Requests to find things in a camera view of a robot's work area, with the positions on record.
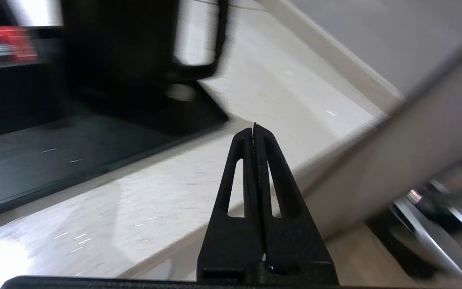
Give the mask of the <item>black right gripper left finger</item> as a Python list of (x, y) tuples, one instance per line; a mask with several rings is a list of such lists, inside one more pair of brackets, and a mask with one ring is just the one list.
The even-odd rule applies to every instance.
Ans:
[[(244, 217), (229, 215), (237, 163), (242, 161)], [(253, 130), (231, 142), (213, 212), (197, 260), (198, 283), (251, 283), (251, 271), (263, 256), (253, 166)]]

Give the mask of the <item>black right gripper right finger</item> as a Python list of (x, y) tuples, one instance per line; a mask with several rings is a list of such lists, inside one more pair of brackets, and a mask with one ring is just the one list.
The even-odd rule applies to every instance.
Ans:
[(275, 136), (255, 124), (253, 137), (265, 254), (255, 270), (257, 282), (338, 285), (335, 266)]

